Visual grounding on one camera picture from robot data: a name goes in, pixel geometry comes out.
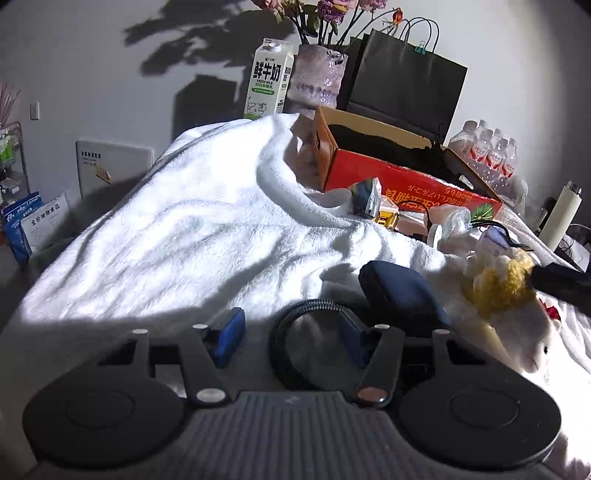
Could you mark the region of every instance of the shopping bag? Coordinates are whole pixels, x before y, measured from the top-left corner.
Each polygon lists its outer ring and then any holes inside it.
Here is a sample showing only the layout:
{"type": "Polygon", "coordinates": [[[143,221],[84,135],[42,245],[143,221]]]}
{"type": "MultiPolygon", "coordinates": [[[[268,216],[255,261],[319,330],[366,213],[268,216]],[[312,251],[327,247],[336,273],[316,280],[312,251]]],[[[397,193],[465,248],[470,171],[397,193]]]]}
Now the shopping bag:
{"type": "Polygon", "coordinates": [[[373,30],[346,110],[443,143],[467,68],[428,48],[373,30]]]}

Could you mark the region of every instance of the red box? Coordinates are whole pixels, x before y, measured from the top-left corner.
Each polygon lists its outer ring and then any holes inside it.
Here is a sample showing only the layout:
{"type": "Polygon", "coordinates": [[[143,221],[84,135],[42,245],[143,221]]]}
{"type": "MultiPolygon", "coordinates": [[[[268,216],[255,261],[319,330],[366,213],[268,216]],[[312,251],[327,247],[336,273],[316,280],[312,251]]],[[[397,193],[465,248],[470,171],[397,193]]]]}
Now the red box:
{"type": "MultiPolygon", "coordinates": [[[[358,181],[377,177],[382,184],[382,194],[394,203],[416,200],[426,207],[449,203],[467,207],[473,218],[480,219],[492,219],[501,208],[502,202],[495,192],[449,149],[444,153],[446,166],[454,173],[464,175],[472,186],[486,196],[458,188],[410,168],[398,167],[377,158],[343,150],[337,145],[328,125],[344,125],[363,134],[393,140],[408,148],[430,146],[430,141],[424,137],[376,120],[326,107],[318,107],[314,123],[315,153],[323,192],[347,188],[358,181]]],[[[414,208],[412,204],[405,207],[414,208]]]]}

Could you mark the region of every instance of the round rivet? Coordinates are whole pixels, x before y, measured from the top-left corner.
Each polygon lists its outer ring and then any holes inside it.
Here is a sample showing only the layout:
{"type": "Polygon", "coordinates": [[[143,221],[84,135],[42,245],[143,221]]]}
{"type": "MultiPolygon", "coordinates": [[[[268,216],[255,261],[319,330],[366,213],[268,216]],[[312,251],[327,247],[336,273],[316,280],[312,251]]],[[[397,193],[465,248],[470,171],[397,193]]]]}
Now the round rivet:
{"type": "Polygon", "coordinates": [[[226,393],[219,388],[204,388],[197,392],[196,397],[203,403],[220,403],[226,398],[226,393]]]}
{"type": "Polygon", "coordinates": [[[361,400],[365,400],[371,403],[379,403],[386,400],[388,393],[385,390],[382,390],[381,388],[365,387],[364,389],[359,390],[359,392],[357,392],[357,396],[361,400]]]}

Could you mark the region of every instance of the gray ribbed surface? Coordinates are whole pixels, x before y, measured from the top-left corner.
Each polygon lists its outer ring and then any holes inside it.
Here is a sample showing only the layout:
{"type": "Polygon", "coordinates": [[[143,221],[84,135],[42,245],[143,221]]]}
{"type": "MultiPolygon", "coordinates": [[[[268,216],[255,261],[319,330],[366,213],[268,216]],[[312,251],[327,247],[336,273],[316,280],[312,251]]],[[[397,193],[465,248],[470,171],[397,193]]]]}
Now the gray ribbed surface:
{"type": "Polygon", "coordinates": [[[231,406],[196,412],[151,459],[109,472],[42,464],[31,480],[381,480],[542,478],[482,475],[440,466],[410,448],[386,414],[340,393],[242,393],[231,406]]]}

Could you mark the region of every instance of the light switch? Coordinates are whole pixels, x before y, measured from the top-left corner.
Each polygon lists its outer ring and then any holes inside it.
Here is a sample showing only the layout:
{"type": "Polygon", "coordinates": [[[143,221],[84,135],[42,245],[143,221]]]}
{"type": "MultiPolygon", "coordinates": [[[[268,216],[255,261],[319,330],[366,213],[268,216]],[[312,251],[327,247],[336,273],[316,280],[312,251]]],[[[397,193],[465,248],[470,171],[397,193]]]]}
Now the light switch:
{"type": "Polygon", "coordinates": [[[39,120],[39,102],[31,104],[31,120],[39,120]]]}

